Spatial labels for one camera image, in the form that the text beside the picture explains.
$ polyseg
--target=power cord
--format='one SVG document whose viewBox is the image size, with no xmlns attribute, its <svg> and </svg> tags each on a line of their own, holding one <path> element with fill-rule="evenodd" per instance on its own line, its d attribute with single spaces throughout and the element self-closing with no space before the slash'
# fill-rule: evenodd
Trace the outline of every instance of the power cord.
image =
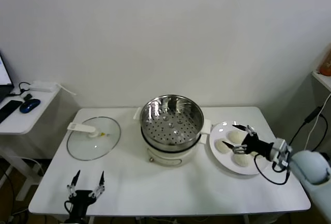
<svg viewBox="0 0 331 224">
<path fill-rule="evenodd" d="M 325 108 L 325 105 L 326 105 L 327 101 L 330 99 L 330 97 L 331 97 L 331 93 L 330 93 L 330 94 L 328 95 L 328 97 L 325 99 L 325 101 L 324 101 L 324 103 L 323 103 L 323 107 L 321 108 L 321 111 L 318 113 L 318 115 L 317 115 L 317 117 L 316 117 L 316 121 L 315 121 L 313 127 L 311 128 L 311 131 L 309 132 L 309 135 L 308 135 L 308 137 L 307 137 L 307 141 L 306 141 L 306 144 L 305 144 L 305 148 L 304 148 L 304 150 L 307 148 L 307 145 L 308 145 L 308 142 L 309 142 L 310 135 L 311 135 L 312 132 L 314 131 L 315 126 L 316 126 L 316 124 L 317 124 L 317 121 L 319 120 L 319 116 L 321 115 L 321 113 L 322 113 L 323 109 Z"/>
<path fill-rule="evenodd" d="M 328 124 L 328 122 L 327 122 L 327 119 L 324 117 L 324 115 L 323 115 L 323 114 L 320 114 L 320 117 L 321 117 L 321 118 L 324 120 L 324 122 L 325 122 L 325 130 L 324 130 L 324 134 L 323 134 L 323 137 L 322 137 L 321 141 L 317 144 L 317 146 L 316 146 L 313 150 L 311 150 L 312 152 L 316 151 L 316 149 L 322 144 L 322 142 L 323 142 L 323 140 L 324 140 L 324 138 L 325 138 L 325 136 L 326 136 L 327 130 L 328 130 L 328 128 L 329 128 L 329 124 Z"/>
<path fill-rule="evenodd" d="M 326 102 L 328 101 L 328 99 L 325 100 L 324 102 L 324 105 L 323 106 L 320 106 L 320 107 L 317 107 L 315 108 L 304 120 L 304 122 L 302 123 L 302 125 L 299 127 L 299 129 L 297 130 L 297 132 L 295 133 L 295 135 L 293 136 L 293 138 L 291 139 L 289 145 L 292 145 L 295 137 L 298 135 L 298 133 L 301 131 L 301 129 L 308 123 L 310 123 L 312 120 L 314 120 L 316 117 L 320 116 L 322 119 L 324 119 L 325 121 L 325 125 L 326 125 L 326 128 L 325 128 L 325 131 L 324 131 L 324 134 L 323 134 L 323 137 L 321 139 L 321 141 L 318 143 L 318 145 L 312 150 L 313 152 L 321 145 L 321 143 L 323 142 L 325 136 L 326 136 L 326 133 L 328 131 L 328 122 L 327 122 L 327 119 L 324 117 L 324 115 L 321 113 L 323 111 L 323 107 L 325 106 Z"/>
<path fill-rule="evenodd" d="M 254 157 L 254 163 L 255 163 L 255 166 L 257 167 L 257 170 L 259 171 L 259 173 L 265 178 L 267 179 L 270 183 L 273 183 L 273 184 L 276 184 L 276 185 L 284 185 L 288 182 L 289 180 L 289 177 L 290 177 L 290 170 L 287 170 L 286 171 L 286 176 L 285 176 L 285 181 L 282 182 L 282 183 L 277 183 L 277 182 L 274 182 L 272 180 L 270 180 L 269 178 L 267 178 L 263 173 L 262 171 L 260 170 L 260 168 L 258 167 L 258 164 L 257 164 L 257 157 L 258 156 L 261 156 L 260 154 L 256 154 L 255 157 Z"/>
<path fill-rule="evenodd" d="M 27 82 L 20 82 L 20 83 L 19 83 L 20 93 L 19 93 L 19 94 L 16 94 L 16 93 L 9 93 L 9 94 L 7 94 L 7 96 L 20 96 L 20 95 L 22 95 L 24 92 L 29 91 L 30 89 L 25 89 L 25 88 L 22 88 L 22 87 L 21 87 L 21 85 L 22 85 L 23 83 L 30 85 L 30 84 L 27 83 Z"/>
<path fill-rule="evenodd" d="M 21 85 L 22 85 L 23 83 L 25 83 L 25 84 L 27 84 L 27 85 L 31 85 L 30 83 L 27 83 L 27 82 L 20 82 L 20 83 L 19 83 L 19 88 L 20 88 L 20 90 L 22 90 Z"/>
</svg>

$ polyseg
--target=black cable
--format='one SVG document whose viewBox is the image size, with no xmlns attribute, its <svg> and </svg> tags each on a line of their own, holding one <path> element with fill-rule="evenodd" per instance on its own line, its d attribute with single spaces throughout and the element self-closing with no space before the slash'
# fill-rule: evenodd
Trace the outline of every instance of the black cable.
<svg viewBox="0 0 331 224">
<path fill-rule="evenodd" d="M 289 145 L 292 144 L 293 140 L 295 139 L 295 137 L 298 135 L 298 133 L 300 132 L 300 130 L 306 125 L 305 122 L 302 123 L 302 125 L 299 127 L 298 131 L 295 133 L 295 135 L 293 136 L 293 138 L 291 139 Z"/>
<path fill-rule="evenodd" d="M 71 203 L 70 201 L 65 201 L 64 202 L 64 208 L 66 209 L 66 211 L 68 212 L 68 214 L 70 214 L 70 210 L 67 207 L 67 203 Z"/>
<path fill-rule="evenodd" d="M 287 171 L 287 172 L 286 172 L 285 181 L 282 182 L 282 183 L 276 183 L 276 182 L 274 182 L 274 181 L 268 179 L 268 178 L 262 173 L 262 171 L 261 171 L 261 170 L 259 169 L 259 167 L 258 167 L 258 164 L 257 164 L 257 157 L 258 157 L 259 155 L 260 155 L 260 154 L 256 154 L 256 155 L 255 155 L 255 157 L 254 157 L 254 163 L 255 163 L 255 166 L 257 167 L 257 170 L 261 173 L 261 175 L 262 175 L 265 179 L 267 179 L 270 183 L 273 183 L 273 184 L 276 184 L 276 185 L 284 185 L 284 184 L 286 184 L 286 183 L 288 182 L 289 177 L 290 177 L 290 171 Z"/>
<path fill-rule="evenodd" d="M 0 166 L 0 169 L 2 170 L 2 172 L 4 173 L 4 175 L 6 176 L 6 178 L 8 179 L 8 182 L 10 184 L 11 187 L 11 192 L 12 192 L 12 206 L 11 206 L 11 211 L 10 211 L 10 215 L 12 214 L 12 212 L 14 211 L 14 205 L 15 205 L 15 191 L 14 191 L 14 187 L 12 184 L 12 181 L 10 180 L 9 176 L 7 175 L 6 171 Z"/>
<path fill-rule="evenodd" d="M 328 130 L 328 128 L 329 128 L 329 124 L 328 124 L 328 122 L 327 122 L 327 119 L 324 117 L 324 115 L 323 114 L 320 114 L 320 117 L 324 120 L 324 122 L 325 122 L 325 131 L 324 131 L 324 134 L 323 134 L 323 137 L 322 137 L 322 139 L 321 139 L 321 141 L 317 144 L 317 146 L 313 149 L 313 150 L 311 150 L 312 152 L 314 152 L 321 144 L 322 144 L 322 142 L 323 142 L 323 140 L 324 140 L 324 138 L 325 138 L 325 136 L 326 136 L 326 133 L 327 133 L 327 130 Z"/>
<path fill-rule="evenodd" d="M 21 84 L 22 84 L 22 83 L 25 83 L 25 84 L 31 85 L 30 83 L 27 83 L 27 82 L 20 82 L 20 83 L 19 83 L 19 88 L 20 88 L 20 90 L 22 89 L 22 88 L 21 88 Z"/>
</svg>

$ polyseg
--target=table leg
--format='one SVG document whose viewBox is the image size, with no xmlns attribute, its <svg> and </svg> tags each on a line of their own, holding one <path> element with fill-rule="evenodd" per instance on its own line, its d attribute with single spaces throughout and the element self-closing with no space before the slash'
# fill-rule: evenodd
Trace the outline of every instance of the table leg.
<svg viewBox="0 0 331 224">
<path fill-rule="evenodd" d="M 39 166 L 38 165 L 34 165 L 33 166 L 33 171 L 38 172 L 39 170 Z M 30 188 L 32 185 L 39 185 L 39 181 L 34 181 L 33 179 L 27 178 L 20 190 L 20 192 L 17 194 L 16 196 L 16 201 L 24 201 L 27 193 L 29 192 Z"/>
<path fill-rule="evenodd" d="M 90 216 L 88 220 L 88 224 L 93 224 L 94 223 L 94 216 Z"/>
<path fill-rule="evenodd" d="M 23 159 L 18 158 L 17 154 L 9 147 L 1 147 L 0 155 L 26 177 L 26 181 L 16 197 L 17 201 L 23 201 L 31 185 L 38 185 L 41 180 L 41 176 L 37 173 L 39 167 L 35 165 L 34 168 L 31 169 L 30 166 L 28 166 Z"/>
<path fill-rule="evenodd" d="M 277 221 L 277 219 L 284 213 L 265 214 L 258 217 L 252 224 L 271 224 Z"/>
<path fill-rule="evenodd" d="M 9 174 L 12 171 L 13 166 L 9 166 L 8 169 L 6 170 L 6 174 L 7 176 L 9 176 Z M 4 182 L 7 180 L 6 175 L 3 175 L 2 178 L 0 179 L 0 188 L 3 186 Z"/>
<path fill-rule="evenodd" d="M 249 218 L 248 215 L 244 215 L 244 224 L 249 224 Z"/>
</svg>

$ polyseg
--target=computer mouse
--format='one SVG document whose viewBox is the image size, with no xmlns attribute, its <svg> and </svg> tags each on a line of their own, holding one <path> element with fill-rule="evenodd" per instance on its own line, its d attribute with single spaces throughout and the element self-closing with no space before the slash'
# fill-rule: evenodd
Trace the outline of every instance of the computer mouse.
<svg viewBox="0 0 331 224">
<path fill-rule="evenodd" d="M 20 112 L 23 113 L 23 114 L 27 114 L 32 109 L 34 109 L 35 107 L 37 107 L 39 104 L 40 104 L 40 100 L 39 99 L 30 99 L 28 101 L 25 101 L 20 106 Z"/>
</svg>

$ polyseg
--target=white desk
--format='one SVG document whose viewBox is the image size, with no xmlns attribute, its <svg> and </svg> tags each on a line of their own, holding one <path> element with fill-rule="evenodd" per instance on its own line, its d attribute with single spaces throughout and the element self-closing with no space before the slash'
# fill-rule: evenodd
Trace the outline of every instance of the white desk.
<svg viewBox="0 0 331 224">
<path fill-rule="evenodd" d="M 26 114 L 21 113 L 19 108 L 17 108 L 13 113 L 11 113 L 10 116 L 0 123 L 0 135 L 23 135 L 28 133 L 58 92 L 59 88 L 50 93 L 30 91 L 29 93 L 32 94 L 33 98 L 37 98 L 41 101 L 40 105 L 33 109 L 30 113 Z M 0 108 L 2 108 L 10 100 L 23 101 L 23 99 L 19 96 L 7 97 L 0 103 Z M 12 167 L 15 167 L 27 178 L 21 191 L 16 197 L 17 201 L 23 201 L 31 185 L 39 184 L 41 180 L 41 177 L 36 173 L 36 171 L 38 171 L 38 167 L 34 167 L 34 170 L 31 169 L 22 159 L 17 157 L 17 154 L 11 148 L 5 144 L 2 145 L 0 149 L 0 156 L 11 164 L 6 171 L 8 174 L 10 173 Z"/>
<path fill-rule="evenodd" d="M 236 120 L 253 126 L 260 138 L 274 135 L 260 110 L 255 107 L 202 108 L 213 124 Z M 208 145 L 199 144 L 194 159 L 178 168 L 148 162 L 140 126 L 132 119 L 136 109 L 81 109 L 74 122 L 94 116 L 118 121 L 122 136 L 107 155 L 93 161 L 72 158 L 64 136 L 43 177 L 29 211 L 35 214 L 67 215 L 67 184 L 81 170 L 76 189 L 94 189 L 104 171 L 106 191 L 88 208 L 90 216 L 194 216 L 242 215 L 304 211 L 310 202 L 299 181 L 291 175 L 284 186 L 269 183 L 261 175 L 233 174 L 220 165 Z M 283 182 L 284 174 L 270 168 L 265 174 Z"/>
</svg>

